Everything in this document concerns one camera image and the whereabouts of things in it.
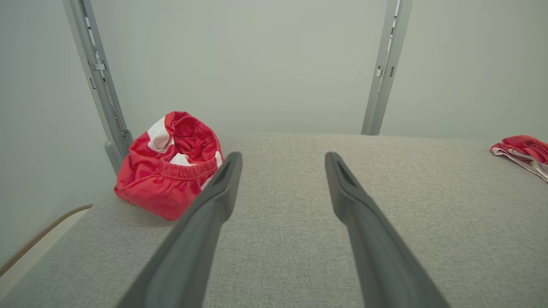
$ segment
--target red cloth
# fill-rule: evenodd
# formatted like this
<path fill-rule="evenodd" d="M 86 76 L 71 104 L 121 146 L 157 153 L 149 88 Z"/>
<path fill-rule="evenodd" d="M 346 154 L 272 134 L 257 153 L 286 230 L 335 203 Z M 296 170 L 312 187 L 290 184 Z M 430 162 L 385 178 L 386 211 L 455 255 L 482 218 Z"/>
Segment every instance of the red cloth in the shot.
<path fill-rule="evenodd" d="M 506 156 L 548 182 L 548 144 L 536 138 L 519 135 L 504 138 L 491 147 L 491 152 Z"/>
<path fill-rule="evenodd" d="M 187 112 L 174 111 L 129 147 L 114 192 L 167 220 L 177 219 L 222 160 L 215 133 Z"/>

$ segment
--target gray fabric surface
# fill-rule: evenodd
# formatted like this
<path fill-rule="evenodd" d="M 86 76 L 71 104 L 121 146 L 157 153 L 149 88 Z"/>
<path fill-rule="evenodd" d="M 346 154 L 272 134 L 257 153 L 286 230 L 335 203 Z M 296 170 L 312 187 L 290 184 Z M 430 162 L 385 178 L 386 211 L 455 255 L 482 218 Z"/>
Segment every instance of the gray fabric surface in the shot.
<path fill-rule="evenodd" d="M 490 144 L 346 135 L 220 138 L 241 151 L 204 306 L 363 306 L 324 154 L 341 154 L 455 307 L 548 305 L 548 186 Z M 116 304 L 174 223 L 107 196 L 1 307 Z"/>

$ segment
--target metal frame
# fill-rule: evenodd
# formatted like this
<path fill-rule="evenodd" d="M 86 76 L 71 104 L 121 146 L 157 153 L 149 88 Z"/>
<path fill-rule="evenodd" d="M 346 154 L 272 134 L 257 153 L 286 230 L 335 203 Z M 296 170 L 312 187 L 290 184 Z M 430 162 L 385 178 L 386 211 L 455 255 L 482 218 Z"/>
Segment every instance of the metal frame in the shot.
<path fill-rule="evenodd" d="M 399 56 L 402 52 L 403 40 L 406 36 L 407 23 L 409 22 L 409 16 L 411 15 L 413 0 L 400 0 L 397 12 L 396 5 L 397 0 L 389 1 L 386 8 L 383 34 L 379 46 L 376 67 L 373 72 L 373 83 L 369 90 L 369 100 L 367 102 L 366 115 L 363 120 L 362 135 L 379 134 L 388 99 L 390 97 L 390 91 L 392 90 L 392 84 L 396 77 Z M 397 18 L 389 50 L 394 13 L 396 13 Z M 380 78 L 377 77 L 377 69 L 379 67 L 381 69 Z"/>
<path fill-rule="evenodd" d="M 101 111 L 99 112 L 101 120 L 106 122 L 106 125 L 104 123 L 105 130 L 108 128 L 108 132 L 106 132 L 108 141 L 105 143 L 105 150 L 116 174 L 118 174 L 124 157 L 129 154 L 129 146 L 132 144 L 133 138 L 122 116 L 91 1 L 70 0 L 70 7 L 80 37 L 77 43 L 80 42 L 83 47 L 83 53 L 92 76 L 90 78 L 90 88 L 92 93 L 96 91 L 100 100 L 100 109 L 103 113 L 101 116 Z M 85 20 L 86 17 L 90 24 L 89 28 Z"/>

